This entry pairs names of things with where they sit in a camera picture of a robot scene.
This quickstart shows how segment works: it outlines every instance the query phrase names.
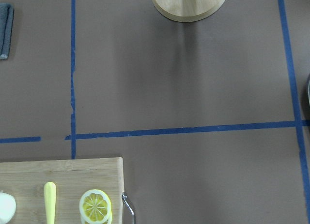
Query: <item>white round object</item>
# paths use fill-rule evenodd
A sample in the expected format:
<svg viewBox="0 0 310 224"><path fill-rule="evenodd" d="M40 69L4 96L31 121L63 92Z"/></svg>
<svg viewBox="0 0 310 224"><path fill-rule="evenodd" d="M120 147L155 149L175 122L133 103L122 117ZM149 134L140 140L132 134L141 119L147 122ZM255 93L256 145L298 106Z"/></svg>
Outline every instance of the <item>white round object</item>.
<svg viewBox="0 0 310 224"><path fill-rule="evenodd" d="M165 17L178 22L204 19L217 11L225 0L152 0Z"/></svg>
<svg viewBox="0 0 310 224"><path fill-rule="evenodd" d="M16 201L9 194L0 192L0 224L8 223L16 211Z"/></svg>

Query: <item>wooden board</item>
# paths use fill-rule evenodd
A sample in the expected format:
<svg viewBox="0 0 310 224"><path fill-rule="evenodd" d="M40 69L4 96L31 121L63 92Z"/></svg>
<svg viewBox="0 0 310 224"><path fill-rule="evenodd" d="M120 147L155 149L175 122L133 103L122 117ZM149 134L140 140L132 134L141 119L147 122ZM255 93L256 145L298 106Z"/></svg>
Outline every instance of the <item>wooden board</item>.
<svg viewBox="0 0 310 224"><path fill-rule="evenodd" d="M49 181L57 189L55 224L80 224L78 203L90 189L108 194L112 223L122 223L122 158L0 163L0 190L16 200L16 213L9 223L46 223L43 187Z"/></svg>
<svg viewBox="0 0 310 224"><path fill-rule="evenodd" d="M225 0L152 0L165 17L179 22L193 22L213 14Z"/></svg>

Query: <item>wooden tray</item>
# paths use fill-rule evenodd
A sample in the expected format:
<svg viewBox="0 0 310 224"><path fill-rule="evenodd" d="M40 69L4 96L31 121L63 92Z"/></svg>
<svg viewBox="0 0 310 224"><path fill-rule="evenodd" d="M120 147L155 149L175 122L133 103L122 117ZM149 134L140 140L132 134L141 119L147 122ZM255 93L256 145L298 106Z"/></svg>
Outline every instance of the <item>wooden tray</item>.
<svg viewBox="0 0 310 224"><path fill-rule="evenodd" d="M16 213L10 224L45 224L43 187L56 184L55 224L80 224L78 203L89 189L111 199L113 224L122 223L123 159L85 159L0 163L0 190L14 196Z"/></svg>

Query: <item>lemon slice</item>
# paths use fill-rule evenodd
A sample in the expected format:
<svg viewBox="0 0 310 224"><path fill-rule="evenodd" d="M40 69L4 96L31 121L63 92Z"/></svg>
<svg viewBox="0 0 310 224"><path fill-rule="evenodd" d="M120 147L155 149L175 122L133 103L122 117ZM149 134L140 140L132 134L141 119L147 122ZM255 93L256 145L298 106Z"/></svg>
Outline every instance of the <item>lemon slice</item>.
<svg viewBox="0 0 310 224"><path fill-rule="evenodd" d="M109 216L109 218L108 218L108 220L105 222L105 223L103 223L103 224L111 224L112 223L112 213L110 214L110 216ZM82 218L82 216L81 216L81 223L82 224L89 224L87 221L85 221L83 218Z"/></svg>
<svg viewBox="0 0 310 224"><path fill-rule="evenodd" d="M92 189L85 192L79 201L79 212L88 224L103 224L112 216L112 205L108 195Z"/></svg>

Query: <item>folded towel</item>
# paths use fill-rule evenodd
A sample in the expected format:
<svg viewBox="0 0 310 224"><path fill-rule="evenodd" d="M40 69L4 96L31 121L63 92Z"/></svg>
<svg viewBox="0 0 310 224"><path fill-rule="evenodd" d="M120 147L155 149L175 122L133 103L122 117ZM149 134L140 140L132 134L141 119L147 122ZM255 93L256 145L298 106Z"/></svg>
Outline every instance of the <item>folded towel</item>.
<svg viewBox="0 0 310 224"><path fill-rule="evenodd" d="M13 15L12 5L0 3L0 59L7 59L9 55Z"/></svg>

